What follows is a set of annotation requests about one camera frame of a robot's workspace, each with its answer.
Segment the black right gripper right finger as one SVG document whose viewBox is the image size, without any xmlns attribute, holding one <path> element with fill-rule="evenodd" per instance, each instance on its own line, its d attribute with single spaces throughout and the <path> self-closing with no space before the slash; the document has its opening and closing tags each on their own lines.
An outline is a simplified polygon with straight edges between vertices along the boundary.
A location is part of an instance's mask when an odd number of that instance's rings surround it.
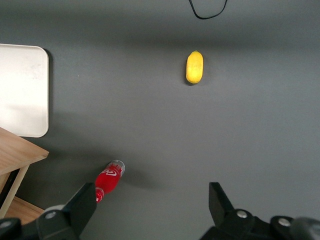
<svg viewBox="0 0 320 240">
<path fill-rule="evenodd" d="M 214 226 L 202 240 L 270 240 L 269 224 L 244 209 L 236 209 L 218 182 L 209 184 L 208 206 Z"/>
</svg>

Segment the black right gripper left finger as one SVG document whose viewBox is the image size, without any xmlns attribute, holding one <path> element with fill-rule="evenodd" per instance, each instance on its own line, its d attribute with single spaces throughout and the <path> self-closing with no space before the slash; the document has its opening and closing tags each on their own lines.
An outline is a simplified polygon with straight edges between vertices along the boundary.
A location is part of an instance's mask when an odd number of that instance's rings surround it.
<svg viewBox="0 0 320 240">
<path fill-rule="evenodd" d="M 85 183 L 65 205 L 50 207 L 36 220 L 40 240 L 78 240 L 97 208 L 96 189 Z"/>
</svg>

